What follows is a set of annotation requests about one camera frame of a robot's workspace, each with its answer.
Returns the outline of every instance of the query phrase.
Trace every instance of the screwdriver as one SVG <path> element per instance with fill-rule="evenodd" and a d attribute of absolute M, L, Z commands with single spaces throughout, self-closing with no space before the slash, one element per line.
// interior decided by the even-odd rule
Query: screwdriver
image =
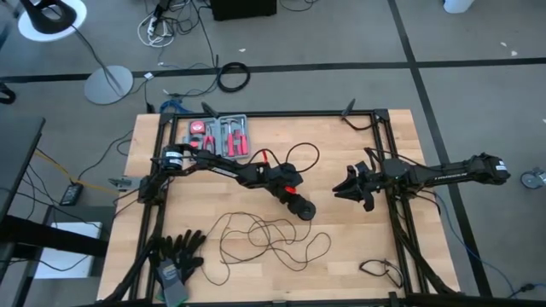
<path fill-rule="evenodd" d="M 240 130 L 236 130 L 235 131 L 235 154 L 239 154 L 241 155 L 242 154 L 242 150 L 241 150 L 241 131 Z"/>
<path fill-rule="evenodd" d="M 231 123 L 228 122 L 228 157 L 235 157 L 233 150 L 233 134 L 231 134 Z"/>
<path fill-rule="evenodd" d="M 247 134 L 245 134 L 245 119 L 241 119 L 241 154 L 248 154 Z"/>

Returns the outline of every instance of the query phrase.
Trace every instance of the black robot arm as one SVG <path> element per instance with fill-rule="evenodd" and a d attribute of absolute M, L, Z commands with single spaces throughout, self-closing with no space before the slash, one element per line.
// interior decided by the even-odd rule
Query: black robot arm
<path fill-rule="evenodd" d="M 365 162 L 347 166 L 347 179 L 333 188 L 335 197 L 348 200 L 364 200 L 364 209 L 374 209 L 371 192 L 391 188 L 395 195 L 416 194 L 423 188 L 459 182 L 480 182 L 501 185 L 510 177 L 504 162 L 487 153 L 446 165 L 411 165 L 398 158 L 385 159 L 383 170 L 376 172 L 374 149 L 365 148 L 372 169 Z"/>
<path fill-rule="evenodd" d="M 194 163 L 183 169 L 184 159 L 192 159 Z M 189 144 L 164 147 L 161 158 L 155 163 L 158 163 L 157 171 L 140 182 L 138 201 L 141 203 L 162 201 L 164 195 L 161 195 L 160 187 L 167 184 L 171 177 L 185 177 L 194 171 L 214 171 L 235 179 L 245 188 L 265 188 L 302 220 L 311 220 L 315 216 L 315 206 L 296 193 L 296 187 L 303 182 L 303 178 L 290 163 L 273 168 L 268 162 L 240 164 Z"/>

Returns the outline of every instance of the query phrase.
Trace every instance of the wooden tabletop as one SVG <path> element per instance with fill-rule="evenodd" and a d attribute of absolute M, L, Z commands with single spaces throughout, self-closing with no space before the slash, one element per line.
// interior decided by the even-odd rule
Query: wooden tabletop
<path fill-rule="evenodd" d="M 399 153 L 424 162 L 410 110 L 389 112 Z M 369 124 L 369 117 L 355 116 L 351 120 L 356 125 Z M 158 121 L 159 115 L 137 117 L 125 167 L 126 176 L 149 174 Z M 300 272 L 286 268 L 271 252 L 249 263 L 231 265 L 229 281 L 221 287 L 210 283 L 198 269 L 187 283 L 189 302 L 385 298 L 391 291 L 402 297 L 403 290 L 398 290 L 385 276 L 373 277 L 358 270 L 358 264 L 368 259 L 386 258 L 398 263 L 385 196 L 375 194 L 375 209 L 366 212 L 362 203 L 337 199 L 331 191 L 346 178 L 347 165 L 368 161 L 363 148 L 375 147 L 372 131 L 354 131 L 337 117 L 250 118 L 248 126 L 251 150 L 269 148 L 281 161 L 299 142 L 311 142 L 320 149 L 319 162 L 302 174 L 304 182 L 298 186 L 298 192 L 317 207 L 311 234 L 301 243 L 281 245 L 297 260 L 304 260 L 305 246 L 317 233 L 324 232 L 331 238 L 331 248 Z M 185 135 L 186 127 L 186 120 L 177 127 L 179 142 L 179 136 Z M 290 163 L 302 169 L 315 157 L 314 149 L 302 147 L 294 150 Z M 131 195 L 121 200 L 118 208 L 134 199 Z M 458 289 L 436 207 L 420 199 L 412 200 L 410 204 L 422 255 L 449 287 Z M 305 235 L 309 227 L 309 222 L 299 220 L 267 191 L 249 190 L 228 177 L 199 171 L 189 177 L 177 177 L 171 183 L 163 235 L 183 234 L 186 229 L 208 232 L 224 213 L 234 211 L 253 213 L 265 220 L 286 218 L 296 225 L 298 237 Z M 143 205 L 135 204 L 116 217 L 98 298 L 105 298 L 112 292 L 135 259 L 142 212 Z M 220 228 L 208 236 L 202 249 L 205 258 L 203 270 L 215 282 L 223 281 L 228 274 L 225 265 L 220 263 L 218 250 L 219 237 L 226 223 L 227 219 L 220 221 Z M 234 217 L 230 228 L 246 231 L 251 223 L 249 218 Z M 288 226 L 279 228 L 288 233 L 291 231 Z M 252 256 L 258 250 L 245 235 L 227 240 L 225 248 L 242 258 Z M 328 238 L 319 236 L 309 248 L 309 258 L 323 253 L 326 248 Z M 294 268 L 302 265 L 287 262 Z M 144 294 L 146 277 L 145 274 L 142 276 L 140 297 Z M 412 279 L 414 287 L 417 287 L 415 277 Z"/>

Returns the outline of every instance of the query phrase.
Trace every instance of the yellow cable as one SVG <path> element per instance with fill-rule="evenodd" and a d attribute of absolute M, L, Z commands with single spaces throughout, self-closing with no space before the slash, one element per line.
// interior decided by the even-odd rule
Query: yellow cable
<path fill-rule="evenodd" d="M 78 180 L 76 177 L 73 177 L 72 175 L 70 175 L 70 173 L 67 171 L 67 169 L 65 169 L 64 167 L 62 167 L 62 165 L 54 162 L 52 159 L 44 156 L 42 153 L 40 153 L 39 151 L 35 151 L 34 154 L 36 154 L 38 157 L 50 162 L 55 168 L 57 168 L 59 171 L 61 171 L 66 177 L 68 177 L 70 179 L 71 182 L 74 182 L 74 183 L 79 183 L 87 188 L 93 188 L 93 189 L 96 189 L 96 190 L 99 190 L 99 191 L 102 191 L 102 192 L 106 192 L 106 193 L 110 193 L 110 194 L 113 194 L 113 195 L 116 195 L 118 196 L 119 195 L 119 192 L 118 191 L 115 191 L 115 190 L 112 190 L 110 188 L 104 188 L 104 187 L 101 187 L 101 186 L 97 186 L 95 184 L 91 184 L 91 183 L 88 183 L 88 182 L 84 182 L 84 181 L 81 181 L 81 180 Z"/>

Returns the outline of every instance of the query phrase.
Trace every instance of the white container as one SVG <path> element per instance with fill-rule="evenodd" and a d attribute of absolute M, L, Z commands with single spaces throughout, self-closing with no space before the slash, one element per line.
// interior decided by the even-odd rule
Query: white container
<path fill-rule="evenodd" d="M 467 11 L 474 0 L 445 0 L 444 9 L 451 14 L 459 14 Z"/>

